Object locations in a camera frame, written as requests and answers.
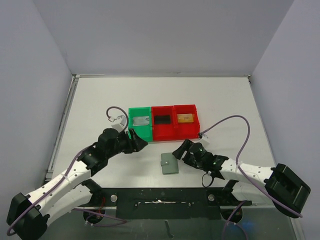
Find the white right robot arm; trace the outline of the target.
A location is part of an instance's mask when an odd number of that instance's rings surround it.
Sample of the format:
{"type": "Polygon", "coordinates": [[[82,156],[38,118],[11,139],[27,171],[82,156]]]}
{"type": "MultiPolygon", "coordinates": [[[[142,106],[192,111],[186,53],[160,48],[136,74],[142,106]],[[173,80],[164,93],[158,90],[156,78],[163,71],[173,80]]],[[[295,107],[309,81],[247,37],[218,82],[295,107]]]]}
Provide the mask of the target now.
{"type": "Polygon", "coordinates": [[[213,154],[201,142],[186,139],[172,155],[185,164],[218,178],[252,184],[272,201],[278,211],[291,218],[301,218],[301,212],[311,188],[287,165],[256,166],[213,154]]]}

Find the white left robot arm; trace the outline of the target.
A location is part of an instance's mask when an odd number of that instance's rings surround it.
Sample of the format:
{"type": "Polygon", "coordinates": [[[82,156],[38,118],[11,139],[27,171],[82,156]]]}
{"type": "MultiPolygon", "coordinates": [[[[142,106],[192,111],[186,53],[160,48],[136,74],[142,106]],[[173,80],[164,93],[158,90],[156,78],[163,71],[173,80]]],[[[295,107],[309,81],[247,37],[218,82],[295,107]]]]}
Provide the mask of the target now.
{"type": "Polygon", "coordinates": [[[7,236],[18,235],[22,240],[39,239],[48,228],[52,218],[49,210],[56,202],[78,185],[91,182],[112,157],[140,152],[147,145],[148,142],[132,128],[128,131],[104,129],[97,141],[80,150],[60,175],[26,195],[20,192],[12,198],[6,218],[7,236]]]}

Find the grey-green card holder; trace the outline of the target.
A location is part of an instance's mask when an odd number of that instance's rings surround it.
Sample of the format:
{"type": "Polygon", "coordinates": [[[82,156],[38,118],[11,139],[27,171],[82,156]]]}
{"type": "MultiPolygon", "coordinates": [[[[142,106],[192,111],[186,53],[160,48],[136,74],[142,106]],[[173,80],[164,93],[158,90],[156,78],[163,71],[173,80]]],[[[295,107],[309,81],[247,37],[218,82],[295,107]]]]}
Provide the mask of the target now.
{"type": "Polygon", "coordinates": [[[178,160],[171,152],[160,155],[160,166],[163,175],[172,175],[179,173],[178,160]]]}

